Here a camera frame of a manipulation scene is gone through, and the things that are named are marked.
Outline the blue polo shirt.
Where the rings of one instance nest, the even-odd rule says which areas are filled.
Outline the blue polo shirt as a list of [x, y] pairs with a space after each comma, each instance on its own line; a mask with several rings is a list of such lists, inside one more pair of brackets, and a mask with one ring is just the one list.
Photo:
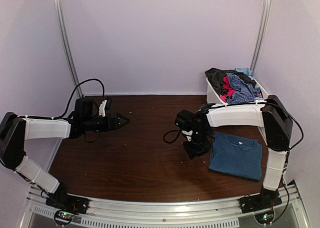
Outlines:
[[216, 132], [208, 169], [232, 176], [262, 179], [262, 145], [257, 140]]

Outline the blue checkered shirt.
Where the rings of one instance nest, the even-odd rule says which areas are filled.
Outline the blue checkered shirt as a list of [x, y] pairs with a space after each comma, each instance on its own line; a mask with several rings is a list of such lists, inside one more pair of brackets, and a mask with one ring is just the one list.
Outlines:
[[229, 86], [235, 91], [232, 95], [227, 96], [227, 103], [245, 104], [255, 102], [256, 100], [263, 100], [260, 88], [255, 88], [252, 84], [245, 83], [235, 74], [229, 73], [227, 77]]

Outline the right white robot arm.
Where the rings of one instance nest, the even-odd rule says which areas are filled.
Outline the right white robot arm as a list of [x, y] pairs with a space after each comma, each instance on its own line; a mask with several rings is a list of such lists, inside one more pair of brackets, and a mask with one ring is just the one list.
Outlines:
[[[247, 104], [205, 104], [197, 112], [179, 112], [175, 118], [183, 147], [190, 159], [210, 152], [209, 168], [213, 171], [263, 181], [265, 190], [256, 198], [259, 208], [268, 208], [287, 168], [293, 119], [279, 98]], [[213, 132], [222, 126], [254, 126], [264, 129], [268, 150], [266, 172], [261, 169], [262, 146], [244, 137]]]

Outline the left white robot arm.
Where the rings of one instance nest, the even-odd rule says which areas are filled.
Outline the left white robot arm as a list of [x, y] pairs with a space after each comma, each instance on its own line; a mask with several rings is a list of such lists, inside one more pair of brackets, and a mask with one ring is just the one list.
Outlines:
[[103, 100], [97, 106], [97, 114], [93, 114], [97, 104], [87, 97], [79, 98], [74, 111], [68, 117], [60, 118], [18, 116], [8, 112], [0, 124], [0, 160], [3, 166], [53, 194], [52, 201], [61, 210], [69, 209], [71, 197], [58, 191], [62, 183], [27, 156], [25, 142], [32, 139], [76, 139], [87, 132], [100, 134], [120, 129], [130, 120], [119, 113], [109, 114], [111, 102], [110, 99]]

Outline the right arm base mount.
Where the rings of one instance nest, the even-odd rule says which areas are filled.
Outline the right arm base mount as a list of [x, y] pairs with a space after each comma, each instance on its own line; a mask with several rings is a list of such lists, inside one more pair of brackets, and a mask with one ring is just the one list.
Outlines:
[[262, 187], [260, 193], [256, 195], [245, 195], [238, 201], [243, 214], [271, 209], [274, 206], [282, 204], [279, 187], [275, 190]]

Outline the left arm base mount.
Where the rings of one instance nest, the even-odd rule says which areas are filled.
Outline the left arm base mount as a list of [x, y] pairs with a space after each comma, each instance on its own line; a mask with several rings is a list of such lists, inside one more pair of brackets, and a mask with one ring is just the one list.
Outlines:
[[57, 190], [49, 193], [45, 204], [60, 210], [78, 214], [86, 214], [89, 200], [87, 198], [73, 196], [68, 194], [67, 186], [64, 183], [59, 184]]

